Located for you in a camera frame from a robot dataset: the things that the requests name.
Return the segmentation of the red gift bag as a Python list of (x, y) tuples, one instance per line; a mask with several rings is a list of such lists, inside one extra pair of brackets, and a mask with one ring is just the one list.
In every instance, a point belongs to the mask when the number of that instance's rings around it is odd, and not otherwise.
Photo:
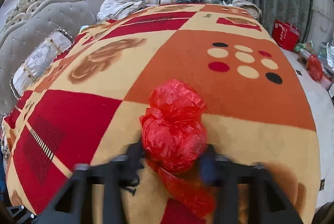
[(288, 22), (275, 20), (272, 38), (281, 48), (287, 51), (294, 51), (294, 47), (300, 39), (300, 32)]

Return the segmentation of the white bolster pillow near headboard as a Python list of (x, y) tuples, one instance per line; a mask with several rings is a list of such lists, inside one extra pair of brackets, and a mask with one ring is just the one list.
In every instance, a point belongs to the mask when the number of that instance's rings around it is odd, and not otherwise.
[(23, 61), (10, 81), (10, 88), (18, 100), (34, 84), (53, 60), (73, 44), (72, 36), (62, 28), (51, 32)]

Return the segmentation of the red plastic bag on floor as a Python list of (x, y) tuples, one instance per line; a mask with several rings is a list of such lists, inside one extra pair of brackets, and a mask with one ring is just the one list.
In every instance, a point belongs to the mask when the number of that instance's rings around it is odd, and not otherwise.
[(306, 69), (310, 77), (316, 81), (320, 82), (323, 76), (323, 69), (320, 59), (315, 54), (311, 54), (307, 59)]

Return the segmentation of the grey tufted headboard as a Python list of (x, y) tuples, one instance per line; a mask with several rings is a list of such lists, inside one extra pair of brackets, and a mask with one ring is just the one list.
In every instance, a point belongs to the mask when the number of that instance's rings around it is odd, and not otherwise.
[(46, 0), (30, 18), (12, 25), (1, 34), (1, 116), (17, 103), (10, 81), (29, 54), (55, 29), (76, 37), (84, 25), (97, 23), (104, 0)]

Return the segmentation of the red plastic bag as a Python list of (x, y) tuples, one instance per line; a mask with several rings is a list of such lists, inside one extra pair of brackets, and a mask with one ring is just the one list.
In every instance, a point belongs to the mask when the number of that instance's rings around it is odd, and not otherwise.
[(197, 176), (183, 179), (182, 175), (207, 149), (207, 130), (201, 121), (206, 108), (201, 95), (174, 79), (154, 89), (149, 108), (140, 117), (147, 164), (167, 191), (199, 219), (213, 212), (215, 198), (195, 183)]
[(307, 59), (306, 69), (310, 77), (316, 81), (320, 82), (323, 76), (323, 69), (320, 59), (315, 54), (311, 54)]

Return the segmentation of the red orange patterned blanket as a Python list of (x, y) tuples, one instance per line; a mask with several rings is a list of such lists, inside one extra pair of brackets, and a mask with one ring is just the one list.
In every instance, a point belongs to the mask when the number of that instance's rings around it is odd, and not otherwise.
[(77, 164), (101, 165), (143, 138), (130, 223), (212, 223), (208, 144), (262, 162), (304, 223), (320, 183), (309, 102), (288, 59), (245, 10), (155, 6), (78, 34), (3, 121), (9, 199), (41, 213)]

